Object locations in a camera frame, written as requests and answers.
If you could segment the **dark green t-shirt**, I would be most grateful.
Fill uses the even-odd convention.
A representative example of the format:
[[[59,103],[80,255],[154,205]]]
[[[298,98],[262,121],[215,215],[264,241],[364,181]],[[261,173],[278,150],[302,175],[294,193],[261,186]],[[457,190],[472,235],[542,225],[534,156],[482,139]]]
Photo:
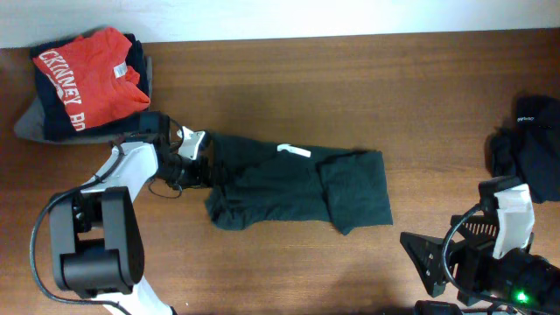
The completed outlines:
[[[264,221],[325,221],[339,233],[393,222],[383,155],[213,135],[211,222],[240,231]]]

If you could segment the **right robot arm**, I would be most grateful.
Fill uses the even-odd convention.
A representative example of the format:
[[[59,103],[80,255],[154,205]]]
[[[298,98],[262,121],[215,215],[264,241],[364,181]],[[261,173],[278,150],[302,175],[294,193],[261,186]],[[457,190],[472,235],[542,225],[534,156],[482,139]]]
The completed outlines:
[[[530,252],[535,213],[528,184],[516,176],[479,183],[479,202],[454,215],[442,238],[403,232],[400,243],[426,292],[454,286],[465,306],[488,302],[487,313],[559,312],[559,269]]]

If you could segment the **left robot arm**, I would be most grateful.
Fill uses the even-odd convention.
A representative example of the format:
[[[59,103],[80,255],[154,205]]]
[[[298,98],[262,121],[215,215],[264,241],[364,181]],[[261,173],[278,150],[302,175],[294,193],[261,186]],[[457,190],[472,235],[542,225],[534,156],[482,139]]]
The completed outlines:
[[[111,155],[82,185],[52,196],[39,218],[49,221],[52,275],[69,305],[102,305],[112,314],[173,314],[144,276],[144,245],[133,202],[163,180],[172,190],[208,187],[203,150],[210,136],[161,112],[142,113],[137,130],[114,139]]]

